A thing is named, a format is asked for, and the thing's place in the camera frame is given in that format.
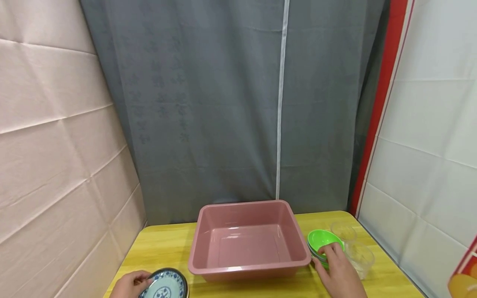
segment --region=pink wall panel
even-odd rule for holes
[[[0,296],[102,297],[145,223],[78,1],[0,1]]]

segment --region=finger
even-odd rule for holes
[[[147,287],[149,287],[152,284],[153,280],[152,279],[146,279],[142,283],[140,283],[137,286],[134,286],[134,297],[139,296]]]
[[[327,284],[330,280],[330,275],[328,274],[326,269],[323,267],[323,265],[321,264],[319,259],[317,259],[315,257],[312,257],[311,259],[312,259],[313,263],[315,264],[315,270],[318,273],[318,276],[320,277],[321,282],[324,285]]]
[[[130,272],[126,275],[128,276],[128,278],[130,280],[139,279],[139,280],[143,281],[143,280],[149,278],[149,276],[151,276],[151,273],[147,272],[145,270],[138,270],[138,271]]]
[[[328,259],[328,264],[330,264],[330,266],[332,263],[336,262],[336,260],[338,259],[338,257],[336,256],[336,253],[334,252],[332,248],[332,243],[325,245],[323,247],[320,247],[320,249],[318,250],[318,253],[326,255],[326,258]]]
[[[344,252],[343,252],[343,248],[341,247],[341,245],[338,243],[338,242],[333,242],[330,244],[334,253],[336,254],[336,256],[339,258],[339,259],[342,259],[344,257],[346,257],[344,255]]]

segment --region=glass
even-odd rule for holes
[[[358,272],[359,278],[365,279],[374,264],[373,252],[363,243],[354,241],[344,244],[344,253]]]
[[[331,224],[331,232],[338,236],[341,241],[353,242],[356,240],[356,231],[353,227],[346,223],[334,222]]]

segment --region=stacked bowls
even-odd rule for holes
[[[318,250],[321,247],[333,242],[338,242],[344,251],[343,242],[332,232],[326,230],[313,230],[308,234],[307,237],[308,249],[310,250],[311,255],[319,259],[325,269],[329,269],[328,259],[326,258],[325,254],[319,255]]]

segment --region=wooden tabletop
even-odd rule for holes
[[[423,297],[388,255],[377,245],[363,227],[349,213],[331,211],[296,215],[303,235],[315,229],[329,229],[335,221],[354,227],[358,241],[374,253],[375,263],[363,280],[369,298]],[[104,298],[108,298],[116,281],[135,270],[154,272],[164,267],[179,269],[189,283],[189,297],[329,297],[318,274],[311,267],[301,268],[295,277],[207,283],[187,269],[189,252],[194,238],[195,223],[148,226],[142,230],[129,250]]]

